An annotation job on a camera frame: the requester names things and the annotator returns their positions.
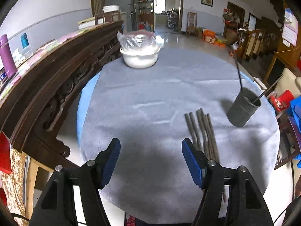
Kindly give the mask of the dark chopstick three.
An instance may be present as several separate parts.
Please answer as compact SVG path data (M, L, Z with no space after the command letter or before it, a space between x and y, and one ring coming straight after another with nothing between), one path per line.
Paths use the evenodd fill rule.
M190 116L189 116L188 113L185 113L184 117L185 117L185 121L186 121L186 124L187 124L187 128L188 128L189 133L190 133L190 135L192 137L193 145L195 147L197 147L198 142L197 142L197 138L196 138L196 135L195 135L195 131L194 131L193 126L192 126L192 122L191 122Z

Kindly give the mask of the dark chopstick six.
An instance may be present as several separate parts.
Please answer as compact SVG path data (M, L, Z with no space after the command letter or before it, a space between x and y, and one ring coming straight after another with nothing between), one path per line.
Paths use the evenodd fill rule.
M217 143L216 143L213 126L212 126L209 114L206 114L204 116L204 121L205 121L205 127L207 128L207 133L208 133L208 146L209 146L209 150L211 152L210 157L212 160L215 160L217 163L220 163Z

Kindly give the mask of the grey felt table cloth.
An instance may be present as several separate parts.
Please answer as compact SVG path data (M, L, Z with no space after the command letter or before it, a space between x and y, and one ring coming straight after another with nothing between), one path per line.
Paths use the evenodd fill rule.
M238 78L233 65L196 50L162 48L147 69L130 68L122 58L106 64L82 90L78 108L85 161L113 138L121 143L100 195L148 223L192 222L203 193L192 180L182 141L190 137L184 115L198 109L211 117L221 165L246 166L265 192L279 150L279 126L264 98L243 127L229 122L227 111L241 86L260 93L251 80Z

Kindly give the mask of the red plastic child chair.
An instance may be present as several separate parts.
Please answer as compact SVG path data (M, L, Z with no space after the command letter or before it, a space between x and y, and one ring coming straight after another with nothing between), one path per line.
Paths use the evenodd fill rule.
M290 102L294 100L293 94L289 90L285 90L281 95L272 92L268 99L277 113L286 110L290 106Z

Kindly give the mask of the blue jacket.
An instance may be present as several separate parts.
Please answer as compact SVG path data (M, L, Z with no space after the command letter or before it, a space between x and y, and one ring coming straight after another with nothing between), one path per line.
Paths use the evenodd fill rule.
M300 168L300 96L293 99L290 102L290 106L287 110L288 115L293 119L293 128L297 139L297 148L299 154L295 159L299 160L297 167Z

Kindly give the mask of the white plastic bowl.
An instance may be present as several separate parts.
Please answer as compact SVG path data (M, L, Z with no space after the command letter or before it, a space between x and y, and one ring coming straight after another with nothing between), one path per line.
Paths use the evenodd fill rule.
M124 63L134 69L144 69L152 67L158 60L160 47L147 47L143 50L120 49Z

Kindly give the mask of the beige sofa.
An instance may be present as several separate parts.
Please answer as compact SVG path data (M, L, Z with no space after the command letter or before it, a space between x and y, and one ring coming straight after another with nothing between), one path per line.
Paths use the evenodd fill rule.
M284 68L282 78L277 83L274 91L277 97L281 96L286 90L289 90L294 98L300 97L300 76L296 76L288 68Z

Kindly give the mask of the orange cardboard box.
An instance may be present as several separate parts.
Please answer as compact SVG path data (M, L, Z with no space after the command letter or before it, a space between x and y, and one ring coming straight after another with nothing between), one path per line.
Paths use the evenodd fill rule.
M204 30L203 32L203 41L207 43L215 43L215 32L210 30Z

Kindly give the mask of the clear plastic bag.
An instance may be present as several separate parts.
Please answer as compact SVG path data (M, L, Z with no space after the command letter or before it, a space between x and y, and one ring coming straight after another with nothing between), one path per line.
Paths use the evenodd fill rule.
M142 50L157 45L155 33L146 30L118 32L117 39L123 50Z

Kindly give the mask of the wooden stair railing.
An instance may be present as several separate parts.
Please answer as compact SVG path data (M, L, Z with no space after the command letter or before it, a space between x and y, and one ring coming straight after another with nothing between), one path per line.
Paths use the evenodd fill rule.
M239 37L236 43L235 56L238 62L257 59L277 49L281 30L275 27L249 30L248 23L238 29Z

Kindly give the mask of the wooden chair by doorway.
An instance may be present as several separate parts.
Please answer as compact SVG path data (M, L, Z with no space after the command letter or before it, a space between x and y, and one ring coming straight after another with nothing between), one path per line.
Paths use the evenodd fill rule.
M187 27L186 27L186 35L193 36L196 35L197 30L197 21L198 21L198 14L195 12L188 12L187 14Z

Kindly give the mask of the white chest freezer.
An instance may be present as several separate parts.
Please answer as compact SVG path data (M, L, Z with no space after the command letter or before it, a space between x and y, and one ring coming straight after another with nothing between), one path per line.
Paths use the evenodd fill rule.
M104 22L117 22L122 21L122 29L123 32L126 33L128 31L128 23L127 23L127 14L122 11L111 11L104 13L99 19L98 23L102 24Z

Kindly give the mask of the teal thermos bottle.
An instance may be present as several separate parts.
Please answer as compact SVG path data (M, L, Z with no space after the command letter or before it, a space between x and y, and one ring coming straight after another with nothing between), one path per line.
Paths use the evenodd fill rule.
M20 36L20 40L21 40L22 48L26 48L26 47L29 46L29 41L28 41L28 38L27 38L27 34L26 34L26 33L23 33L23 34Z

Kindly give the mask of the white rice cooker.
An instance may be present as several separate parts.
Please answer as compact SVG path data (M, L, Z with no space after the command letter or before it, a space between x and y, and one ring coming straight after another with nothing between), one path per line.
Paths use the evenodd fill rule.
M120 7L118 5L107 5L102 8L104 13L119 11Z

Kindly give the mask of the wall calendar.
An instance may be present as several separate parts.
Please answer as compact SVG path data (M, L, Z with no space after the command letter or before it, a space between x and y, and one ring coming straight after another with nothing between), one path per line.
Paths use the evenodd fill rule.
M296 46L298 36L298 21L289 8L285 9L282 38L293 46Z

